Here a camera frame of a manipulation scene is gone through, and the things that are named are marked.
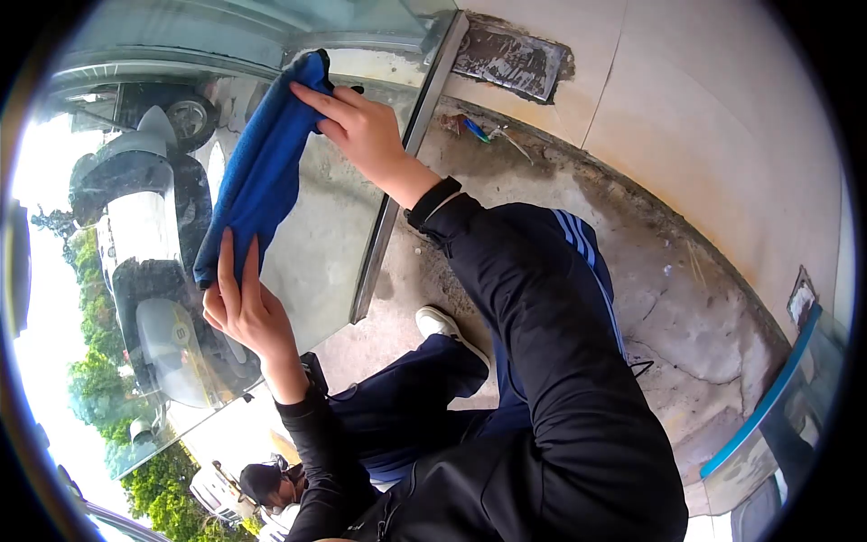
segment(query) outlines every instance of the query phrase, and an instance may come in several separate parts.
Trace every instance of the white stripe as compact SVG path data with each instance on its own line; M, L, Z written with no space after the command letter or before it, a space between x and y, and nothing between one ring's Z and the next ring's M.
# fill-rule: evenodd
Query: white stripe
M596 272L593 271L592 267L590 267L590 272L593 273L593 278L596 279L596 284L599 285L599 290L602 291L602 297L605 299L605 308L608 309L608 316L611 318L611 326L614 328L614 337L617 340L617 348L620 350L620 355L625 360L626 349L623 347L623 338L620 337L620 329L617 327L617 320L614 318L614 305L611 303L611 300L608 299L608 292L602 287L602 282L599 281L599 277L596 276Z
M557 217L557 222L560 223L560 227L563 228L563 231L566 234L566 240L569 241L570 245L571 245L572 234L570 233L570 230L572 229L572 225L571 225L571 222L569 221L569 218L570 217L574 218L574 216L572 215L572 213L566 212L562 209L551 209L551 211L554 213L554 216ZM563 213L566 216L566 223L563 222L563 218L561 218L560 213ZM583 233L581 232L581 230L579 229L577 232L575 232L575 234L576 234L576 237L575 237L576 241L580 245L584 245L584 242L582 241ZM593 248L590 246L590 243L586 243L586 245L587 245L587 249L589 251L589 254L593 255L592 257L593 257L593 260L595 261L596 255L593 253ZM593 275L593 278L596 280L596 285L599 286L599 290L602 292L602 297L605 301L605 309L608 310L608 316L611 319L611 327L614 328L614 338L615 338L615 341L617 342L617 349L620 350L620 356L625 360L626 359L626 349L623 347L623 338L620 336L620 329L617 327L617 320L614 318L614 306L611 303L611 300L608 298L608 292L603 288L602 282L599 280L599 277L596 276L596 270L593 269L593 265L589 261L587 261L586 258L584 258L580 249L578 250L578 254L581 256L581 259L584 260L584 262L590 267L590 273Z
M590 241L584 236L584 231L581 229L581 224L583 220L577 219L578 221L578 235L581 236L581 239L584 240L584 244L587 246L587 263L590 264L590 267L593 267L596 263L596 253L593 252L593 245L590 244Z
M578 237L578 232L575 231L575 217L572 216L571 212L564 211L563 209L561 209L560 212L565 215L566 223L569 225L569 229L572 230L572 233L575 234L575 240L577 241L578 245L578 253L581 254L581 258L586 258L584 256L584 242L581 240L580 237Z
M572 244L572 234L569 231L569 228L566 227L566 223L563 222L563 217L560 216L560 212L557 209L551 209L551 212L554 213L554 216L557 217L557 222L559 222L560 227L563 228L563 232L566 234L566 242L571 245Z

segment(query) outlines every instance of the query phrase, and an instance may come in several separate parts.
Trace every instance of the shoe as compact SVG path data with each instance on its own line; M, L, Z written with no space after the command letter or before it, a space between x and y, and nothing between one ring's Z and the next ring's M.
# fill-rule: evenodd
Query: shoe
M460 333L458 324L454 319L442 310L437 309L432 305L421 307L415 312L415 324L419 326L421 335L426 339L433 334L446 335L463 343L473 354L485 362L485 365L490 370L491 360L485 356L485 353L469 343Z

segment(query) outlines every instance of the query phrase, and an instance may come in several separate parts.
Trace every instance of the hand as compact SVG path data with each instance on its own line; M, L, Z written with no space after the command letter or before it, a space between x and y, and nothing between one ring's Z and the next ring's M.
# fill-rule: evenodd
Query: hand
M328 117L316 125L358 171L399 204L412 209L440 177L403 150L394 110L352 88L336 87L334 97L290 83L298 100Z
M231 230L226 228L220 243L217 282L205 292L205 320L259 356L262 375L278 402L300 402L310 384L283 304L259 282L258 238L253 238L247 252L240 290L233 260Z

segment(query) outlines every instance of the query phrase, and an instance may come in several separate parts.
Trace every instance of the blue towel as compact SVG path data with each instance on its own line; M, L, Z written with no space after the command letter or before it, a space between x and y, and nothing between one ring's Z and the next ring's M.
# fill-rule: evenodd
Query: blue towel
M259 236L259 272L265 249L277 225L298 200L298 161L310 132L320 134L324 119L289 90L297 81L331 95L329 58L323 49L293 62L268 89L225 168L211 225L199 248L192 274L200 290L217 279L223 230L229 226L235 242L235 279L241 284L244 260L253 236Z

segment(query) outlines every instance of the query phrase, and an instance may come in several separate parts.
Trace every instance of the black wristband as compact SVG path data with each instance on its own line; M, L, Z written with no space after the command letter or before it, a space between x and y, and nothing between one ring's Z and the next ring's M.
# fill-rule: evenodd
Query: black wristband
M407 212L407 222L418 230L440 204L452 194L460 192L460 183L451 176L444 178L436 186L421 196L412 211Z

